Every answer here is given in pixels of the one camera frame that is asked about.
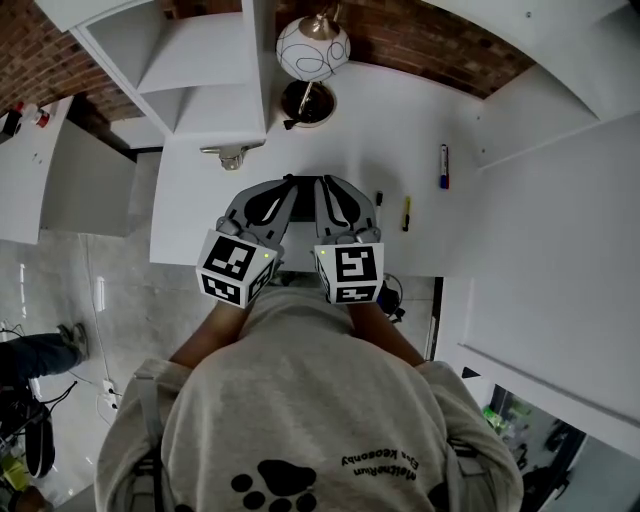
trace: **cabinet door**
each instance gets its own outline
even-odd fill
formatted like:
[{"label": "cabinet door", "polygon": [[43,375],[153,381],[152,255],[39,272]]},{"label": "cabinet door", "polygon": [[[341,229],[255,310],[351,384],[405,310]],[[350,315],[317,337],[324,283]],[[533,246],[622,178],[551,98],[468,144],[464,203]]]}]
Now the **cabinet door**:
[{"label": "cabinet door", "polygon": [[636,457],[638,133],[635,114],[484,171],[436,353]]}]

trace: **paw print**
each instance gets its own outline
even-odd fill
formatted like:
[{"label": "paw print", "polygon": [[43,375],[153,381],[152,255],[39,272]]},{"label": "paw print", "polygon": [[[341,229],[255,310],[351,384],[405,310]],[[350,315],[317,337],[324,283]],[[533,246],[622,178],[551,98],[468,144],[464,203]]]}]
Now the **paw print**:
[{"label": "paw print", "polygon": [[[258,464],[258,473],[262,476],[269,491],[276,497],[269,504],[269,512],[289,512],[293,508],[292,496],[311,490],[316,481],[316,472],[311,468],[294,466],[283,460],[265,460]],[[242,504],[247,510],[258,510],[267,501],[260,491],[251,491],[253,478],[242,474],[231,480],[231,488],[246,493]],[[295,500],[298,512],[312,512],[316,508],[316,498],[310,492],[304,492]]]}]

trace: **tiled floor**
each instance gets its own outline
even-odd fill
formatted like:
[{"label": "tiled floor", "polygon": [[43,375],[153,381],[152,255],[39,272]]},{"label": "tiled floor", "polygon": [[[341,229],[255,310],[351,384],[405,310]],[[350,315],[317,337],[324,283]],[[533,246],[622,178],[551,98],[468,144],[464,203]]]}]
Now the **tiled floor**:
[{"label": "tiled floor", "polygon": [[[145,358],[169,357],[213,306],[198,291],[192,267],[149,263],[159,160],[159,154],[139,156],[127,238],[43,232],[37,246],[0,241],[0,320],[21,324],[27,334],[80,321],[89,335],[91,358],[74,372],[93,384],[80,381],[55,409],[55,471],[38,484],[55,505],[93,481],[113,419],[100,397],[107,371],[122,392]],[[399,329],[423,352],[433,280],[401,281],[407,314]],[[39,379],[42,396],[58,396],[73,380],[70,374]]]}]

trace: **white shelf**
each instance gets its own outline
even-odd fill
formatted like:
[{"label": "white shelf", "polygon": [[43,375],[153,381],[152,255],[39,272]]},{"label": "white shelf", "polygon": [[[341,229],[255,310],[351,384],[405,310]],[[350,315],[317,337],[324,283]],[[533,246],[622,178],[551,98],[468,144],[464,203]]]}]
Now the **white shelf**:
[{"label": "white shelf", "polygon": [[86,36],[128,83],[137,84],[168,22],[155,2],[90,21]]},{"label": "white shelf", "polygon": [[38,7],[55,24],[60,32],[66,32],[95,16],[107,11],[148,2],[149,0],[36,0]]},{"label": "white shelf", "polygon": [[146,116],[114,121],[111,131],[131,149],[164,146],[164,134]]},{"label": "white shelf", "polygon": [[216,85],[189,88],[184,93],[175,135],[258,134],[260,128],[252,92],[246,85]]},{"label": "white shelf", "polygon": [[211,14],[167,23],[138,92],[243,84],[250,76],[242,13]]}]

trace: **white desk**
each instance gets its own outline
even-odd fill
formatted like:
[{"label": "white desk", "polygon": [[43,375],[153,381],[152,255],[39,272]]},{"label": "white desk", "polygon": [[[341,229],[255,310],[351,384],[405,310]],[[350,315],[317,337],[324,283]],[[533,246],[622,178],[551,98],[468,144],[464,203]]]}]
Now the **white desk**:
[{"label": "white desk", "polygon": [[[390,69],[347,64],[327,82],[338,106],[324,125],[286,131],[280,119],[264,147],[236,172],[199,148],[207,138],[168,137],[162,154],[151,231],[151,261],[195,265],[207,230],[241,190],[286,174],[334,174],[372,200],[384,193],[385,269],[399,275],[444,275],[462,227],[463,191],[475,176],[468,133],[480,102]],[[451,149],[451,190],[439,189],[440,145]],[[401,230],[412,197],[408,233]],[[315,225],[291,223],[285,270],[312,271]]]},{"label": "white desk", "polygon": [[67,121],[72,101],[0,144],[0,239],[37,244],[41,227],[126,234],[135,163]]}]

